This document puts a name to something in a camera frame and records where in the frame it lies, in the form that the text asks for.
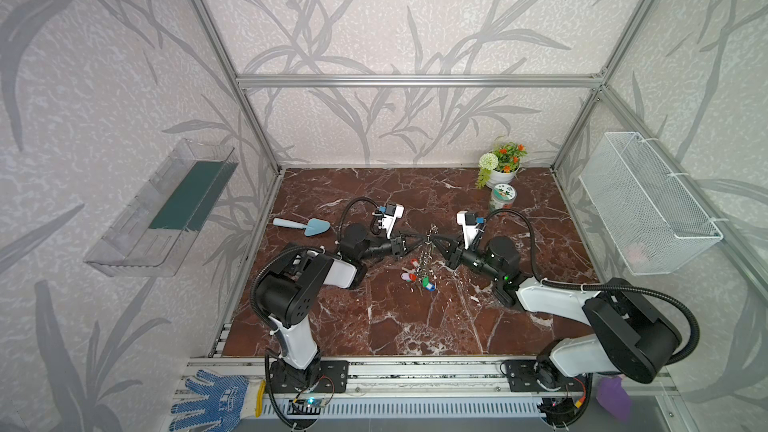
jar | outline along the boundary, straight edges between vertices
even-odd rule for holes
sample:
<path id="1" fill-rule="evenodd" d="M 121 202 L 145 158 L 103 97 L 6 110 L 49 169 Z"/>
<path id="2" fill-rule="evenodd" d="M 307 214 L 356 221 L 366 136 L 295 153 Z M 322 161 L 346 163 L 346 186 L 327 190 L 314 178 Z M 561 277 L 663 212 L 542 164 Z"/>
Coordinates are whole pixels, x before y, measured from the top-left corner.
<path id="1" fill-rule="evenodd" d="M 491 212 L 497 208 L 512 208 L 514 199 L 518 196 L 518 191 L 509 184 L 497 184 L 491 190 L 491 200 L 488 201 L 488 209 Z"/>

marble surface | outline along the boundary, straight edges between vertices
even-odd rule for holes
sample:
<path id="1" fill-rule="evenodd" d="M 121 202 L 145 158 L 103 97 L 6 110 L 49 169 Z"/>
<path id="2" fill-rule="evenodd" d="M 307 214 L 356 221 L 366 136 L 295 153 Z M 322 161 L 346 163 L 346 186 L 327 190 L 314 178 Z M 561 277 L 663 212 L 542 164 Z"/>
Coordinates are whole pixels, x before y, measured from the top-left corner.
<path id="1" fill-rule="evenodd" d="M 474 187 L 476 169 L 455 168 L 342 168 L 290 169 L 280 189 L 272 216 L 304 221 L 318 217 L 335 225 L 353 197 L 369 196 L 377 203 L 398 202 L 406 207 L 396 230 L 457 235 L 456 212 L 488 211 L 490 190 Z M 529 216 L 536 231 L 537 264 L 543 276 L 569 282 L 597 280 L 589 257 L 571 221 L 550 171 L 530 168 L 512 185 L 518 190 L 514 208 Z M 370 221 L 372 207 L 359 203 L 347 223 Z M 521 270 L 530 272 L 529 238 L 525 225 L 512 216 L 494 217 L 485 242 L 497 234 L 511 237 L 521 252 Z M 334 248 L 329 231 L 304 237 L 302 231 L 268 226 L 254 271 L 258 271 L 288 242 Z M 411 258 L 393 258 L 372 267 L 357 290 L 324 287 L 310 314 L 315 341 L 325 356 L 341 355 L 474 355 L 536 354 L 556 338 L 581 337 L 589 326 L 549 314 L 506 309 L 491 291 L 490 280 L 460 266 L 452 272 L 435 250 L 431 281 L 437 290 L 405 282 Z M 253 357 L 268 345 L 278 345 L 248 306 L 250 279 L 224 348 L 225 356 Z"/>

purple cloth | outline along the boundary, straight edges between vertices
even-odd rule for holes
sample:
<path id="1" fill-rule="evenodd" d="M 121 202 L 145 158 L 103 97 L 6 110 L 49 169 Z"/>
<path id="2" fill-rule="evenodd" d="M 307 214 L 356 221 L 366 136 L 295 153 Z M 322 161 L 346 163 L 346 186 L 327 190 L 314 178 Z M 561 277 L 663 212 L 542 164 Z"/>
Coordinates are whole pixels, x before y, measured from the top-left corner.
<path id="1" fill-rule="evenodd" d="M 620 421 L 629 421 L 629 416 L 632 414 L 632 399 L 621 387 L 621 377 L 609 377 L 600 381 L 598 403 Z"/>

blue work glove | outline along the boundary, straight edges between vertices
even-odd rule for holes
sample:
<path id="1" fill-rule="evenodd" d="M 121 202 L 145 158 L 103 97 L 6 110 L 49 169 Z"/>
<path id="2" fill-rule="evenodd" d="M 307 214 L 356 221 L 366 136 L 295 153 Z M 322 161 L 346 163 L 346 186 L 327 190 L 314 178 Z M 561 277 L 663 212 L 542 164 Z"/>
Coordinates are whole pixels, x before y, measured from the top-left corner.
<path id="1" fill-rule="evenodd" d="M 231 432 L 240 423 L 248 380 L 242 375 L 222 376 L 208 370 L 198 370 L 194 378 L 187 379 L 187 387 L 203 398 L 186 400 L 170 408 L 174 418 L 168 430 L 185 430 L 191 427 L 210 427 L 200 432 Z"/>

white flower pot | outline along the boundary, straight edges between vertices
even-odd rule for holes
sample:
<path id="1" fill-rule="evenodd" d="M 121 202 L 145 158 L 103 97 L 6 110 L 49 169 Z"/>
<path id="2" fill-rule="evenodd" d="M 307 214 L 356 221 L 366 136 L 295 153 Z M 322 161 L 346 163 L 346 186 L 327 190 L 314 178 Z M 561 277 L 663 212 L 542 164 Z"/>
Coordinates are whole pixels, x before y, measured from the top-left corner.
<path id="1" fill-rule="evenodd" d="M 491 177 L 488 179 L 488 181 L 485 183 L 485 186 L 488 188 L 494 188 L 494 186 L 498 184 L 509 184 L 514 179 L 514 174 L 517 173 L 517 171 L 514 172 L 498 172 L 495 170 L 491 170 Z"/>

